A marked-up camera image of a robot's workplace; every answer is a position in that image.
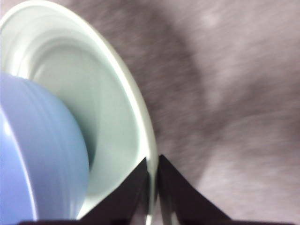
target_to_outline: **black plastic piece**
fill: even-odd
[[[142,201],[143,219],[147,215],[148,179],[146,159],[144,159],[123,181],[123,183],[99,205],[93,208],[81,221],[97,222],[102,225],[127,225],[130,223],[137,206]]]
[[[157,179],[164,225],[288,225],[231,220],[194,189],[163,155],[159,157]]]

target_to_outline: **dish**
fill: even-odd
[[[90,162],[78,218],[110,194],[144,158],[150,174],[147,224],[158,154],[150,117],[129,70],[87,22],[48,1],[27,1],[0,22],[1,70],[41,84],[76,118]]]
[[[76,219],[89,163],[70,111],[39,85],[1,73],[1,224]]]

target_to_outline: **floor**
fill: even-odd
[[[300,1],[55,2],[115,47],[197,190],[234,219],[300,224]]]

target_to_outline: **blue bowl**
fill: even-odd
[[[76,219],[89,162],[70,111],[41,86],[1,74],[1,224]]]

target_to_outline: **white plate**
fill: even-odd
[[[1,71],[31,79],[58,96],[87,144],[90,181],[84,216],[147,158],[150,211],[158,155],[141,93],[129,70],[87,22],[48,1],[27,1],[0,22]]]

